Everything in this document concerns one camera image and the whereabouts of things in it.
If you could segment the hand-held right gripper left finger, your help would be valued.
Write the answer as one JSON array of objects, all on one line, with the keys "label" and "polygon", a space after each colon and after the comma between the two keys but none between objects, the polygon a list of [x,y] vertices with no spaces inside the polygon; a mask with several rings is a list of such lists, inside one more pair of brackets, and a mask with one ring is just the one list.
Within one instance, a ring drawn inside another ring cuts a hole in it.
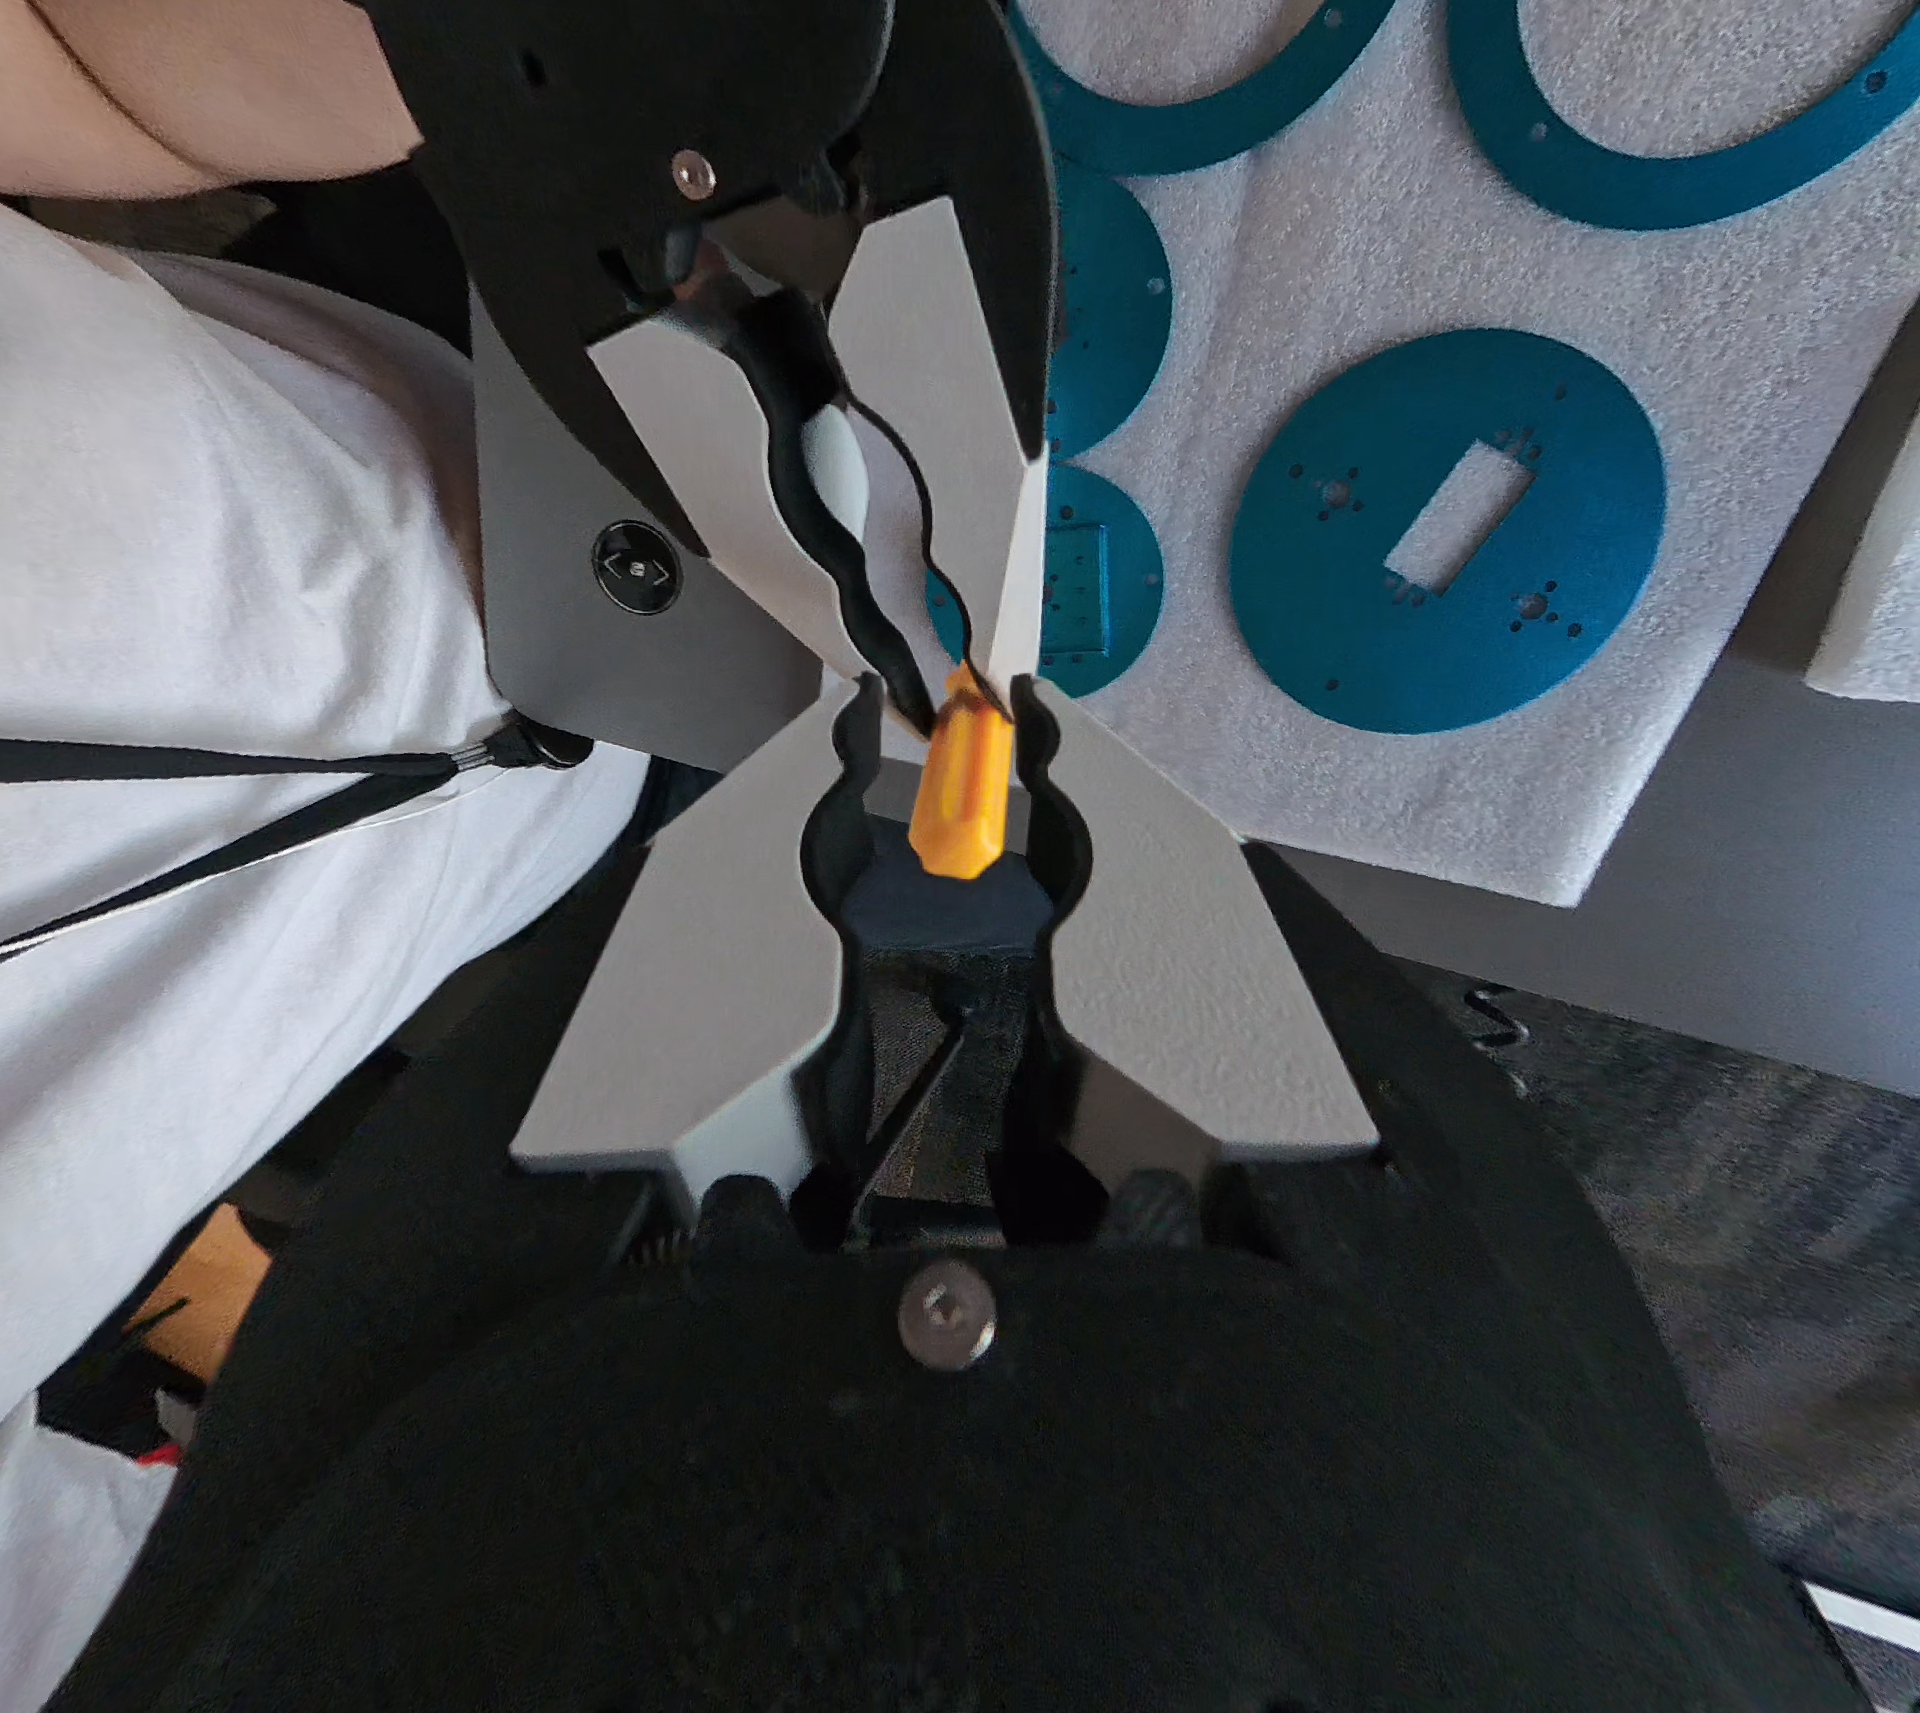
[{"label": "hand-held right gripper left finger", "polygon": [[509,1144],[529,1173],[652,1173],[678,1210],[756,1175],[850,1176],[873,1099],[847,919],[873,860],[884,688],[837,681],[649,842]]}]

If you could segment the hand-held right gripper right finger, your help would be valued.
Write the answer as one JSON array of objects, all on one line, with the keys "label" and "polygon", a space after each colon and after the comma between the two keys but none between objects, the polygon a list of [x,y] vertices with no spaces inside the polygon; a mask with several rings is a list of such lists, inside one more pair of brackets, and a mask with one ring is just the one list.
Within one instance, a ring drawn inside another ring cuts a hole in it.
[{"label": "hand-held right gripper right finger", "polygon": [[1343,1158],[1379,1144],[1240,837],[1043,678],[1020,681],[1025,854],[1049,869],[1043,1018],[1084,1167]]}]

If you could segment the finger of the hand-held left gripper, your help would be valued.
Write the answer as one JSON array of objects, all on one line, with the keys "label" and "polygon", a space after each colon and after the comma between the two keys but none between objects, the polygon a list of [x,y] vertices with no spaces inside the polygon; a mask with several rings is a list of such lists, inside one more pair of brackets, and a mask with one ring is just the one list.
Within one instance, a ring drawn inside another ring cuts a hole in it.
[{"label": "finger of the hand-held left gripper", "polygon": [[1039,662],[1043,462],[1016,427],[947,195],[862,231],[828,339],[913,478],[924,570],[946,584],[966,664],[983,693],[1012,693]]},{"label": "finger of the hand-held left gripper", "polygon": [[865,460],[816,304],[659,313],[588,351],[717,570],[832,671],[875,674],[931,731],[931,698],[870,579]]}]

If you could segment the blue round plate with bracket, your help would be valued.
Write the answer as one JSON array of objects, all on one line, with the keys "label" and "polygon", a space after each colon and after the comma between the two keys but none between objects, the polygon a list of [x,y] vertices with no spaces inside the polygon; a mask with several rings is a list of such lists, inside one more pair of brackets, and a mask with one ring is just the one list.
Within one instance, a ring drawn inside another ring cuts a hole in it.
[{"label": "blue round plate with bracket", "polygon": [[1071,459],[1047,462],[1038,672],[1087,698],[1152,642],[1164,554],[1140,504]]}]

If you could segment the orange-handled screwdriver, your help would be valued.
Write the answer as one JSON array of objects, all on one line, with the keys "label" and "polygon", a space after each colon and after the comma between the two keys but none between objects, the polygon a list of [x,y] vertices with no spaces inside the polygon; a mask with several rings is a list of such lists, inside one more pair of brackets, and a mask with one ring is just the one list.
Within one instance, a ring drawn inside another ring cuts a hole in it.
[{"label": "orange-handled screwdriver", "polygon": [[946,681],[907,822],[907,844],[929,876],[974,883],[1002,859],[1016,746],[1014,718],[972,668],[958,666]]}]

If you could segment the person's left forearm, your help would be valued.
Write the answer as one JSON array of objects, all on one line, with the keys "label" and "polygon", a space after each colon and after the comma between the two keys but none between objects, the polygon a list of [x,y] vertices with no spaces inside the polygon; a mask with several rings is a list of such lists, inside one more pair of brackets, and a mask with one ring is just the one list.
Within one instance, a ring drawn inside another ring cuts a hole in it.
[{"label": "person's left forearm", "polygon": [[323,180],[420,140],[342,0],[1,0],[1,190],[169,199]]}]

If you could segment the black round desk control button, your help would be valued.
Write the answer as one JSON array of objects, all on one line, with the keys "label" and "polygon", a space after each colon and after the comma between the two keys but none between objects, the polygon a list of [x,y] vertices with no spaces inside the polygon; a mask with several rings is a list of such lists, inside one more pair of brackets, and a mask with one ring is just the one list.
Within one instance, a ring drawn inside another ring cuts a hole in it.
[{"label": "black round desk control button", "polygon": [[627,615],[659,616],[682,596],[682,557],[659,528],[644,520],[604,526],[590,557],[593,582]]}]

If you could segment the small blue round disc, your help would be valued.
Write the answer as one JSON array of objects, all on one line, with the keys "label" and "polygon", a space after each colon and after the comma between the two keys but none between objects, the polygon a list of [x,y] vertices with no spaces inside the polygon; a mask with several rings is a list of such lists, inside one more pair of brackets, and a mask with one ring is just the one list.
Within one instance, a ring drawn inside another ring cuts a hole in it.
[{"label": "small blue round disc", "polygon": [[1171,336],[1162,234],[1120,180],[1057,159],[1060,299],[1045,385],[1049,453],[1074,459],[1115,434],[1152,391]]}]

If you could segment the white foam sheet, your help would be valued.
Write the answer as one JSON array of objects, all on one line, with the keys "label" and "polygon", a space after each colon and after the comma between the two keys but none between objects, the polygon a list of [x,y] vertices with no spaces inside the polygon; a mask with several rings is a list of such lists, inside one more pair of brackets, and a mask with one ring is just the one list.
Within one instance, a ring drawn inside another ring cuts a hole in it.
[{"label": "white foam sheet", "polygon": [[[1483,152],[1454,0],[1392,0],[1306,110],[1179,174],[1127,173],[1170,265],[1159,374],[1089,471],[1164,554],[1157,629],[1089,702],[1249,837],[1571,907],[1735,631],[1916,306],[1916,106],[1753,209],[1675,229],[1539,206]],[[1916,0],[1504,0],[1551,122],[1687,161],[1836,89],[1880,102]],[[1386,737],[1282,693],[1243,645],[1230,538],[1283,418],[1407,339],[1513,328],[1607,367],[1657,434],[1666,512],[1607,642],[1524,708]]]}]

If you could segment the large blue disc rectangular cutout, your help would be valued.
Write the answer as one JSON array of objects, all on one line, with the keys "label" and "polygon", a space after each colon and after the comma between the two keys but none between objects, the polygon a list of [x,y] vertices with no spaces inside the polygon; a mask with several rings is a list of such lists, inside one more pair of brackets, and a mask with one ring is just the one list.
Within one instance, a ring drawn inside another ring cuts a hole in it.
[{"label": "large blue disc rectangular cutout", "polygon": [[1314,715],[1430,737],[1578,672],[1643,591],[1667,510],[1657,430],[1571,345],[1407,339],[1307,394],[1253,465],[1228,598],[1259,671]]}]

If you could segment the white foam block round hole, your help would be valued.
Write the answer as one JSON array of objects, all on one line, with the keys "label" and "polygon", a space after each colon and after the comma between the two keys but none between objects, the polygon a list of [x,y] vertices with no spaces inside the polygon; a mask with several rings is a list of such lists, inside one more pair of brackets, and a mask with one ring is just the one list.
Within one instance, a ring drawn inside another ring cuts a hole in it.
[{"label": "white foam block round hole", "polygon": [[1855,701],[1918,701],[1918,427],[1894,459],[1840,580],[1804,683]]}]

